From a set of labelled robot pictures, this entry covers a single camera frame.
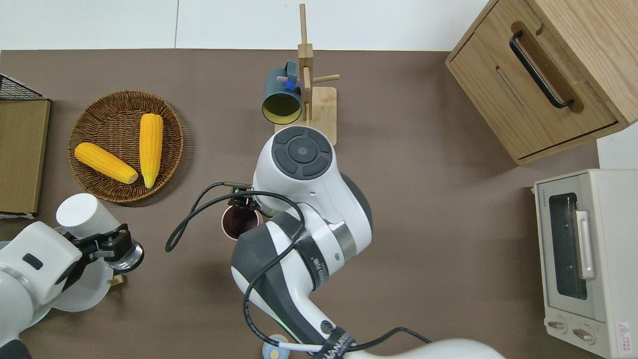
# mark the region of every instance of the corn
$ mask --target corn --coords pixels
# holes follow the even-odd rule
[[[140,121],[140,168],[144,185],[151,188],[160,173],[162,130],[160,115],[144,114]]]
[[[137,172],[131,166],[93,143],[80,143],[75,148],[74,154],[78,161],[114,180],[127,185],[137,180]]]

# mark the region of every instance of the oven door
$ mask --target oven door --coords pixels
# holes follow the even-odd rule
[[[605,322],[587,174],[538,185],[547,306]]]

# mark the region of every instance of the wicker basket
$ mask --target wicker basket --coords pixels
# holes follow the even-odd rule
[[[146,113],[164,121],[159,174],[152,188],[144,186],[140,170],[140,119]],[[140,175],[130,185],[118,182],[79,162],[73,151],[81,142],[92,142],[111,152]],[[71,171],[80,186],[105,201],[129,203],[148,197],[173,176],[184,149],[184,132],[173,108],[161,98],[143,91],[121,91],[104,96],[80,115],[69,138]]]

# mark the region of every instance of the black wire rack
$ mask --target black wire rack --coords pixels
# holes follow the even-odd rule
[[[46,100],[16,79],[0,73],[0,100]]]

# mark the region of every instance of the warning label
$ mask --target warning label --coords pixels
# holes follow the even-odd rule
[[[620,353],[631,354],[632,339],[629,323],[618,323],[618,344],[620,345]]]

